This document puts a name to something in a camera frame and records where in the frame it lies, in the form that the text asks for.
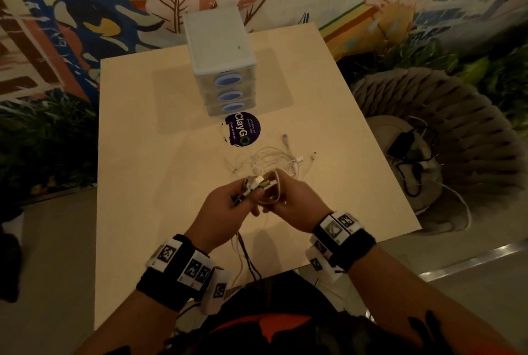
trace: table top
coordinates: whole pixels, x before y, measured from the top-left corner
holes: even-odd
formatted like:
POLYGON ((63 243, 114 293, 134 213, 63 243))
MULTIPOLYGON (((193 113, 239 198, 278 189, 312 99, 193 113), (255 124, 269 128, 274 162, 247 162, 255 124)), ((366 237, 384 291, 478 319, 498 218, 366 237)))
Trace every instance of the table top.
MULTIPOLYGON (((265 146, 283 149, 285 133, 305 158, 300 177, 329 207, 350 211, 378 241, 420 228, 315 25, 250 40, 257 106, 248 112, 261 131, 245 148, 230 145, 223 118, 208 116, 186 45, 102 60, 95 328, 134 290, 158 245, 185 232, 210 191, 250 174, 232 165, 265 146)), ((309 235, 274 214, 250 214, 240 232, 263 277, 308 264, 309 235)), ((233 278, 240 270, 229 243, 211 257, 233 278)), ((244 265, 236 284, 250 280, 244 265)))

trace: black wrist strap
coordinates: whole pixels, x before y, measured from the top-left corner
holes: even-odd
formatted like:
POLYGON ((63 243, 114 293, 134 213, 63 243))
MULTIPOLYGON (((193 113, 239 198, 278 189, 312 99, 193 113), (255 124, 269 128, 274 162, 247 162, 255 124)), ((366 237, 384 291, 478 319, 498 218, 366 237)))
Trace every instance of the black wrist strap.
POLYGON ((161 245, 147 265, 136 289, 174 311, 180 311, 190 298, 203 296, 215 266, 180 234, 161 245))
POLYGON ((339 266, 346 272, 376 245, 374 237, 346 212, 327 215, 314 228, 313 235, 319 241, 319 244, 315 243, 315 247, 330 266, 339 266))

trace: mural wall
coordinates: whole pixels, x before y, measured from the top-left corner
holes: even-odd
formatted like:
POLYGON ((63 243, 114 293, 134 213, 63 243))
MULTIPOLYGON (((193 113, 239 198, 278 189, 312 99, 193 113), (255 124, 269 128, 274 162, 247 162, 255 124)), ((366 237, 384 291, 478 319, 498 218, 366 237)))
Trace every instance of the mural wall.
POLYGON ((248 32, 314 22, 337 60, 407 34, 419 43, 460 37, 457 31, 487 21, 500 29, 504 23, 494 19, 520 23, 528 19, 527 5, 528 0, 0 0, 0 95, 59 86, 97 104, 102 58, 182 44, 183 14, 220 6, 238 6, 248 32))

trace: floor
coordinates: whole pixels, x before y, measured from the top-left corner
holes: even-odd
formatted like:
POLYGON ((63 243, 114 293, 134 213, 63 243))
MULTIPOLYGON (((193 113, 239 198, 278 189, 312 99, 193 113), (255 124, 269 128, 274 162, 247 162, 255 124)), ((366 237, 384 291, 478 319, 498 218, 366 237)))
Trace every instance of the floor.
MULTIPOLYGON (((21 295, 15 304, 0 302, 0 355, 66 355, 93 326, 96 189, 55 198, 26 208, 21 295)), ((416 273, 465 260, 528 237, 528 192, 517 203, 470 231, 440 236, 398 237, 382 247, 416 273)), ((497 261, 489 269, 439 280, 446 294, 496 326, 528 353, 527 257, 497 261)), ((300 274, 316 282, 308 268, 300 274)), ((317 283, 333 305, 351 314, 366 311, 347 276, 334 285, 317 283)), ((200 316, 189 312, 180 322, 189 328, 200 316)))

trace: hand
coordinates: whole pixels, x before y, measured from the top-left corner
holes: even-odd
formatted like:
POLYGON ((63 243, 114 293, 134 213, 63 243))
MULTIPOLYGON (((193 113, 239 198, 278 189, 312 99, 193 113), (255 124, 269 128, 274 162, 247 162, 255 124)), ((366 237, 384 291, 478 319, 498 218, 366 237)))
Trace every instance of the hand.
MULTIPOLYGON (((290 177, 282 170, 276 172, 280 181, 280 198, 272 205, 265 205, 263 212, 271 211, 297 230, 312 232, 332 210, 308 184, 290 177)), ((268 173, 266 178, 274 178, 274 173, 268 173)))
POLYGON ((242 193, 243 181, 242 178, 218 187, 207 196, 198 216, 185 233, 196 248, 205 253, 211 252, 240 230, 249 212, 259 215, 257 203, 264 194, 262 188, 254 190, 237 207, 233 205, 231 197, 242 193))

